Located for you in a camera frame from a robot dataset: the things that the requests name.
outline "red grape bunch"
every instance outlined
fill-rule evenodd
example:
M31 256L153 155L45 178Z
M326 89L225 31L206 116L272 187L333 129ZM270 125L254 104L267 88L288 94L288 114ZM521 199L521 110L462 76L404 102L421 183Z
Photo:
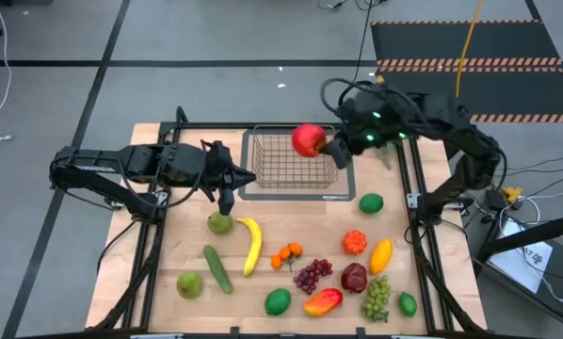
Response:
M329 276L332 272L331 263L328 263L328 260L315 259L294 277L294 283L306 294L311 295L316 288L315 283L319 282L319 277Z

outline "yellow cable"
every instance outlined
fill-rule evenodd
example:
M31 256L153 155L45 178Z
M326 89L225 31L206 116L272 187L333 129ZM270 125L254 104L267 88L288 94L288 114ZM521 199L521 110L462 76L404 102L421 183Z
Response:
M461 50L461 59L459 60L459 68L458 68L458 81L455 85L455 97L459 97L459 83L461 81L461 70L463 69L463 60L466 58L466 52L468 51L468 46L470 45L470 38L472 37L472 32L474 32L474 26L476 25L476 21L478 21L478 14L480 14L480 9L482 8L483 0L478 0L478 6L476 6L476 12L474 13L474 17L472 22L470 23L470 30L468 31L468 37L466 38L466 43L463 45L463 49Z

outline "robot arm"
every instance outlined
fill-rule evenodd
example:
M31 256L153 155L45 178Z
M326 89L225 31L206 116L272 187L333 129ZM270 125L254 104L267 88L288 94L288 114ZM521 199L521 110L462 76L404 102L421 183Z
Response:
M349 87L337 108L325 102L325 86L345 82ZM360 91L344 100L352 88ZM497 141L470 124L470 117L455 98L423 93L404 94L385 84L360 82L351 84L343 79L331 79L322 88L324 105L340 118L341 131L320 151L334 158L339 169L371 147L402 138L428 137L449 142L463 150L455 173L435 191L418 197L417 211L424 223L441 222L442 209L467 189L481 189L491 184L503 152Z
M120 174L126 187L100 173ZM159 221L158 209L178 205L189 195L171 204L158 204L153 194L136 193L129 181L156 183L165 189L190 187L190 193L200 189L211 202L215 201L213 191L218 189L219 211L229 215L233 191L256 180L256 176L237 167L221 141L202 141L202 149L183 143L127 146L116 152L65 147L52 161L50 180L53 188L87 188L108 201L124 204L133 219L154 223Z

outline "yellow clamp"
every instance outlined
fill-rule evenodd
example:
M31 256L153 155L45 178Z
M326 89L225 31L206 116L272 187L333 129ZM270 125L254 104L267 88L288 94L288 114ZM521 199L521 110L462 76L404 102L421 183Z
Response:
M512 187L505 187L501 189L504 194L506 195L507 201L509 203L514 203L518 200L521 194L523 194L523 190L519 187L512 188Z

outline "green grape bunch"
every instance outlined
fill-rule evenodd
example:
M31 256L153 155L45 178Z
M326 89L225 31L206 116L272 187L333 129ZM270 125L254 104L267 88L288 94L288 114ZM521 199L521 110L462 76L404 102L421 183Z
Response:
M388 277L376 277L367 286L367 297L362 304L362 314L368 320L388 322L388 300L391 296L391 286Z

